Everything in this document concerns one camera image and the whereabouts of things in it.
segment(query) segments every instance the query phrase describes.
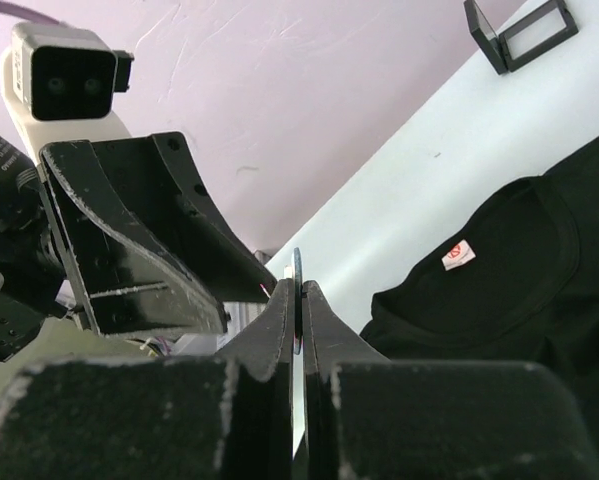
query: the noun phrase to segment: clothing label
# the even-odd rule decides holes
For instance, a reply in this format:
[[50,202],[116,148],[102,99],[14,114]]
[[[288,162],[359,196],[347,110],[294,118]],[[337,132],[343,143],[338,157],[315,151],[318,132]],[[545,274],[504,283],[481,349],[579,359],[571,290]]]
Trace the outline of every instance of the clothing label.
[[446,269],[446,271],[452,270],[453,268],[465,265],[475,257],[475,252],[472,250],[472,248],[470,248],[468,242],[462,240],[457,245],[452,247],[450,252],[443,257],[443,267]]

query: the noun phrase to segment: camera lens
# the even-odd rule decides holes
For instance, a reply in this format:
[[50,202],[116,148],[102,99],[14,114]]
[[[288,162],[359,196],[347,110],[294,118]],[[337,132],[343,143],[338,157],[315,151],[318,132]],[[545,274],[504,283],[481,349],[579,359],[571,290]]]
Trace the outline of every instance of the camera lens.
[[96,78],[89,78],[84,84],[84,89],[88,95],[97,95],[101,92],[101,82]]
[[66,82],[62,78],[51,78],[48,80],[48,90],[54,95],[62,95],[66,92]]

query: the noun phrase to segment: black cloth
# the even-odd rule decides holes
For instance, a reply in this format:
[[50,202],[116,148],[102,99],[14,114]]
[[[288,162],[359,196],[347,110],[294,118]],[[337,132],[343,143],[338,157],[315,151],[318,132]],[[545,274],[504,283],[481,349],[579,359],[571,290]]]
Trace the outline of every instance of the black cloth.
[[[476,257],[446,271],[465,240]],[[570,387],[599,450],[599,138],[492,195],[361,333],[391,359],[536,361]]]

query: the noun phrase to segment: red logo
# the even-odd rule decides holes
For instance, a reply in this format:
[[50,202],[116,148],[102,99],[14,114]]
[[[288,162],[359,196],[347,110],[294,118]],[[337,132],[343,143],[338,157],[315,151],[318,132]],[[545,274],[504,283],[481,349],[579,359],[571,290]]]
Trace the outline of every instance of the red logo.
[[461,255],[461,245],[455,245],[452,247],[452,250],[450,250],[448,258],[457,258],[459,255]]

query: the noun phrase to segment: camera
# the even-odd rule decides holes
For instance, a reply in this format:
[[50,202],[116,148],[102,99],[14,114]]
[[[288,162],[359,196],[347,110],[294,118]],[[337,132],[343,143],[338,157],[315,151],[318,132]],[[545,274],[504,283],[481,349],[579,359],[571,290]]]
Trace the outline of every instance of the camera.
[[90,30],[35,23],[12,30],[13,89],[40,121],[105,117],[114,93],[128,89],[132,60]]

